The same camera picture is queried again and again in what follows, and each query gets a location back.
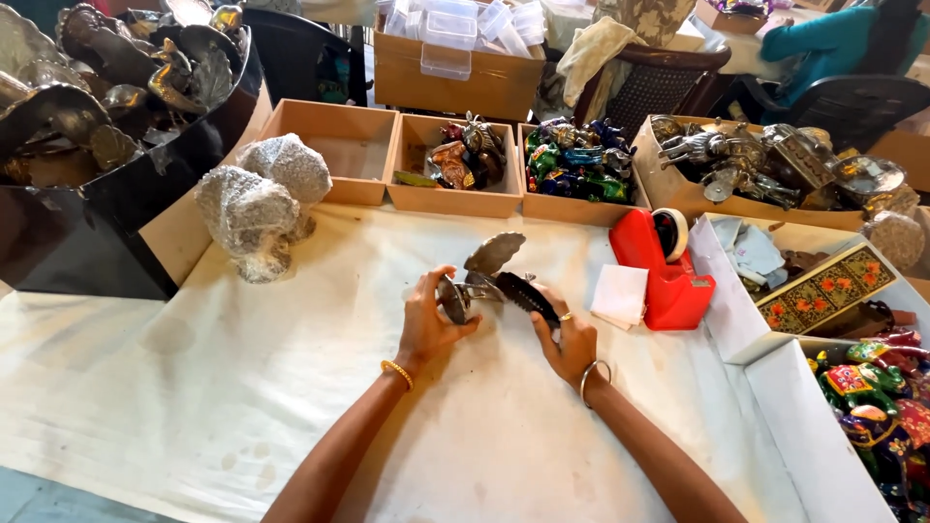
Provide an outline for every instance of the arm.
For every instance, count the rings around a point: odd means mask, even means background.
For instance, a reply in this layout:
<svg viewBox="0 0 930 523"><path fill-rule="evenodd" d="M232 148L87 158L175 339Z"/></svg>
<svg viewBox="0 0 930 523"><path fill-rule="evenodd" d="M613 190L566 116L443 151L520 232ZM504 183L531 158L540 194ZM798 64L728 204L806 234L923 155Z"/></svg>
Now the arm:
<svg viewBox="0 0 930 523"><path fill-rule="evenodd" d="M537 287L557 315L568 312L561 297ZM542 316L533 313L530 318L552 369L578 391L584 370L596 358L597 330L580 319L567 319L562 322L562 339L556 345ZM584 392L584 399L643 469L676 521L746 523L713 480L597 370L589 374Z"/></svg>
<svg viewBox="0 0 930 523"><path fill-rule="evenodd" d="M452 277L455 270L451 265L443 265L421 276L406 301L404 333L393 361L414 383L427 362L448 352L452 343L475 332L481 322L477 316L466 325L452 325L436 308L439 278ZM262 523L318 523L332 519L365 452L407 389L406 379L396 370L387 368L381 372L313 447Z"/></svg>
<svg viewBox="0 0 930 523"><path fill-rule="evenodd" d="M759 56L765 61L784 60L810 51L827 51L850 38L850 22L860 16L857 9L824 15L793 26L776 27L765 34Z"/></svg>

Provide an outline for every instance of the white box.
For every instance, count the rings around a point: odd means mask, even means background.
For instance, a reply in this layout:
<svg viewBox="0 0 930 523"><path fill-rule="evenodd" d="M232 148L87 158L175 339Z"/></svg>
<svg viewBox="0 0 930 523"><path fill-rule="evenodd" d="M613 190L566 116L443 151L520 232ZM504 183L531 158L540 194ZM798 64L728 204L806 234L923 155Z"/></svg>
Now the white box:
<svg viewBox="0 0 930 523"><path fill-rule="evenodd" d="M744 368L746 378L811 523L897 523L807 366L837 345L790 340Z"/></svg>
<svg viewBox="0 0 930 523"><path fill-rule="evenodd" d="M704 321L717 342L720 357L725 363L748 365L760 357L793 339L814 339L775 332L768 327L759 314L749 293L743 288L736 271L726 258L724 248L714 233L711 219L722 214L705 213L688 233L688 249L695 272L711 275L717 287L711 303L704 314ZM743 218L761 229L767 229L778 221ZM859 233L837 231L797 223L784 223L772 236L779 249L803 250L806 252L836 252L852 248L867 241ZM879 258L897 276L897 280L882 289L870 300L887 302L892 308L912 311L920 320L918 330L930 332L930 305L921 298L908 281L881 254Z"/></svg>

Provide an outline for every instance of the red tape dispenser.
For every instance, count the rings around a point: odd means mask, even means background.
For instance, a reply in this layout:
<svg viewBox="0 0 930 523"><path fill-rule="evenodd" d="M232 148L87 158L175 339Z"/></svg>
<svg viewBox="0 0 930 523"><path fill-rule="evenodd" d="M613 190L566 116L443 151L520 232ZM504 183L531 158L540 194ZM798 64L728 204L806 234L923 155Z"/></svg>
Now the red tape dispenser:
<svg viewBox="0 0 930 523"><path fill-rule="evenodd" d="M635 209L608 233L617 262L648 269L645 316L651 330L692 330L711 302L716 282L698 276L687 251L688 224L673 208Z"/></svg>

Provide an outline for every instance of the silver bangle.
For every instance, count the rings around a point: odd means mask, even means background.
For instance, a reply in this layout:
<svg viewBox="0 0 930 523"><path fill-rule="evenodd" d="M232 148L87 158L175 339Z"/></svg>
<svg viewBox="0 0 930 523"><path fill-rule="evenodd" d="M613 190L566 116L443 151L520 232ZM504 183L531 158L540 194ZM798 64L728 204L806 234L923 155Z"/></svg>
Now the silver bangle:
<svg viewBox="0 0 930 523"><path fill-rule="evenodd" d="M581 401L584 402L584 406L587 407L588 409L591 408L591 405L588 405L588 400L584 398L584 383L588 380L588 374L590 374L592 370L597 368L598 363L603 363L604 366L607 367L607 383L608 384L614 383L614 374L610 370L610 366L607 365L606 361L603 361L603 359L595 359L593 362L591 362L588 368L584 369L584 374L581 375L581 386L578 388L578 395L581 396Z"/></svg>

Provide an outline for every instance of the black chair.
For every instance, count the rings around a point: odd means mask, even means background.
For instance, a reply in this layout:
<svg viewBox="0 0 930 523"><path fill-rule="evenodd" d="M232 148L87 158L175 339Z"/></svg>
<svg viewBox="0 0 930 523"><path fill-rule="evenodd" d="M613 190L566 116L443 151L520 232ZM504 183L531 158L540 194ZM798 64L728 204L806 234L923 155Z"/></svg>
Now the black chair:
<svg viewBox="0 0 930 523"><path fill-rule="evenodd" d="M325 101L323 82L339 84L337 57L349 65L349 99L355 105L367 106L365 50L361 46L350 45L315 22L278 11L246 8L243 21L251 28L259 51L272 106L282 98Z"/></svg>
<svg viewBox="0 0 930 523"><path fill-rule="evenodd" d="M614 60L626 61L633 67L617 96L607 101L605 116L614 127L623 127L623 138L632 141L650 114L690 114L680 109L688 100L701 97L705 80L716 75L730 61L731 54L726 46L712 52L686 52L628 44ZM603 70L585 84L578 97L575 118L579 122L587 121Z"/></svg>
<svg viewBox="0 0 930 523"><path fill-rule="evenodd" d="M778 122L829 132L837 152L849 147L866 152L898 122L930 106L930 87L904 76L830 76L811 84L791 107L775 103L755 76L737 80Z"/></svg>

